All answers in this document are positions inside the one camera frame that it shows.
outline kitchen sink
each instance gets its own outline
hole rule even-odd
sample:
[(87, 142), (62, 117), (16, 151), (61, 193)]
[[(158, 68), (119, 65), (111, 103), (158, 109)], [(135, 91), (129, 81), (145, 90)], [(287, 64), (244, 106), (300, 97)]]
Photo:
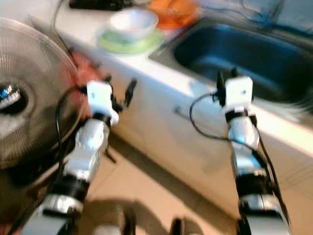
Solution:
[(313, 57), (309, 50), (284, 37), (207, 18), (150, 58), (213, 82), (219, 71), (230, 77), (230, 71), (237, 68), (239, 74), (252, 78), (256, 97), (275, 103), (303, 105), (312, 90)]

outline green plate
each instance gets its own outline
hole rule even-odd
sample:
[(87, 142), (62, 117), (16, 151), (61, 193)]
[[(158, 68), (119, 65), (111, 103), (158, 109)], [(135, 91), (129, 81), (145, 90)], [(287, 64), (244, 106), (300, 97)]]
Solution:
[(116, 33), (107, 29), (99, 38), (98, 44), (101, 48), (114, 53), (142, 53), (156, 47), (164, 40), (164, 33), (160, 29), (155, 29), (147, 37), (128, 42), (121, 39)]

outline stainless steel sink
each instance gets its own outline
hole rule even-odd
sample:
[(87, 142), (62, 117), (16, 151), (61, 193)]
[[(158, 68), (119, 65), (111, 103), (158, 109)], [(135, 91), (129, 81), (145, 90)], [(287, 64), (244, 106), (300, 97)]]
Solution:
[(313, 110), (313, 44), (284, 32), (203, 18), (150, 58), (211, 83), (219, 71), (253, 80), (259, 103), (288, 111)]

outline tiled floor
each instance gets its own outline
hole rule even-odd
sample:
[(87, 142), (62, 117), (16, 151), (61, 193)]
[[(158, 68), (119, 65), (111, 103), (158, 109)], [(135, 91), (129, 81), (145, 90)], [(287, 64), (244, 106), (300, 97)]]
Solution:
[(110, 138), (110, 153), (117, 163), (101, 159), (80, 235), (92, 234), (101, 224), (121, 224), (121, 207), (134, 211), (138, 235), (166, 235), (175, 217), (196, 222), (205, 235), (235, 234), (232, 218), (116, 136)]

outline white countertop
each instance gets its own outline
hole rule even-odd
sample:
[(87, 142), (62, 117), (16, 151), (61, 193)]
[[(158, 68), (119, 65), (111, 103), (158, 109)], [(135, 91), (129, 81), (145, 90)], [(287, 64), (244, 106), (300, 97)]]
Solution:
[[(49, 5), (44, 9), (30, 12), (30, 16), (50, 25), (53, 11), (54, 8)], [(107, 11), (72, 10), (63, 4), (58, 13), (56, 28), (71, 40), (76, 40), (90, 49), (97, 49), (97, 35), (105, 27), (111, 14), (112, 12)], [(146, 75), (147, 79), (157, 80), (191, 97), (198, 97), (208, 90), (214, 89), (192, 77), (150, 60), (149, 53), (126, 56), (103, 52), (103, 55)], [(258, 126), (262, 132), (313, 157), (313, 130), (285, 120), (259, 107), (253, 106), (252, 108), (258, 117)]]

